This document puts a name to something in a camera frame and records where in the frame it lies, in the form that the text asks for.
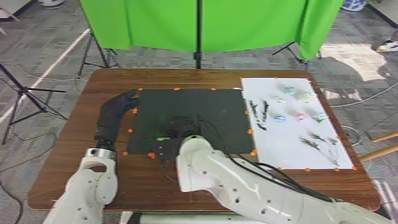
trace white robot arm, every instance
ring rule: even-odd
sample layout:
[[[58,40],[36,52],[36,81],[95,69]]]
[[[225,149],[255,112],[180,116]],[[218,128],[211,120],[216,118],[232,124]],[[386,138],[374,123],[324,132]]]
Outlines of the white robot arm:
[[[79,171],[67,184],[45,224],[99,224],[104,222],[104,206],[115,201],[118,191],[116,153],[88,149]]]
[[[394,223],[353,203],[326,201],[283,187],[243,166],[264,172],[246,160],[234,160],[214,150],[202,136],[191,136],[179,156],[182,191],[207,190],[223,206],[267,224]]]

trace tripod stand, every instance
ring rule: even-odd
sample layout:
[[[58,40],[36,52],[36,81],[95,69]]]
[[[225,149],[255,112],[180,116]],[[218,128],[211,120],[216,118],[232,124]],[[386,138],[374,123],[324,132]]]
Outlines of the tripod stand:
[[[12,82],[15,83],[15,90],[19,93],[19,97],[17,97],[17,102],[15,102],[15,106],[13,106],[13,112],[12,112],[12,118],[10,118],[10,124],[8,124],[8,128],[6,128],[6,133],[4,133],[4,140],[3,140],[3,145],[6,144],[8,141],[8,137],[10,137],[10,131],[12,131],[12,127],[13,125],[17,125],[22,121],[26,121],[31,117],[35,117],[38,114],[42,113],[51,113],[54,114],[61,119],[68,120],[68,118],[65,117],[65,115],[60,113],[60,111],[51,107],[49,105],[49,101],[51,101],[51,97],[54,93],[65,93],[67,91],[61,90],[52,90],[52,89],[40,89],[40,88],[31,88],[28,86],[22,85],[22,83],[19,82],[13,74],[10,73],[10,70],[6,69],[4,65],[0,64],[0,70],[12,80]],[[38,96],[33,94],[31,91],[44,91],[49,92],[49,96],[47,96],[47,101],[44,101]],[[29,98],[31,102],[35,103],[35,106],[38,107],[38,111],[29,114],[26,117],[22,117],[20,119],[17,119],[17,110],[19,110],[19,106],[22,103],[24,98]]]

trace white paper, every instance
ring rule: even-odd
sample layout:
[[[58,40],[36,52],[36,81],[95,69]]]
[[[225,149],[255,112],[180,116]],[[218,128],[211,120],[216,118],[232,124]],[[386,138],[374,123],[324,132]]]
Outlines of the white paper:
[[[338,133],[330,118],[317,122],[314,115],[326,113],[319,97],[308,103],[298,99],[299,93],[315,94],[308,79],[299,78],[246,78],[244,98],[251,117],[251,127],[255,144],[259,150],[259,159],[283,169],[353,169],[353,161],[346,151]],[[285,87],[294,86],[298,94],[292,96],[285,93]],[[259,119],[250,105],[250,100],[259,104],[259,116],[262,120],[264,100],[269,103],[267,121],[264,126],[267,131],[259,127]],[[299,121],[298,114],[306,115]],[[287,122],[278,122],[274,117],[283,115]],[[315,133],[322,140],[317,140],[310,133]],[[303,143],[303,138],[319,144],[317,150]]]

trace metal pole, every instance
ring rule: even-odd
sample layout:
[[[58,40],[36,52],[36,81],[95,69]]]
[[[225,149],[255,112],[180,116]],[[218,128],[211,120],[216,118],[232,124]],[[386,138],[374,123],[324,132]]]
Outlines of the metal pole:
[[[196,1],[196,69],[203,68],[203,0]]]

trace robotic hand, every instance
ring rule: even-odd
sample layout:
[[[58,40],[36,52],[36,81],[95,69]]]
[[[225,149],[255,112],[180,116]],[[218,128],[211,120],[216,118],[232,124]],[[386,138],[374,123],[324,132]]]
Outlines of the robotic hand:
[[[56,202],[45,224],[100,224],[104,207],[118,191],[115,142],[125,112],[139,106],[136,91],[116,96],[102,106],[97,148],[88,149],[79,171],[67,184],[67,192]],[[93,168],[106,167],[104,172]]]

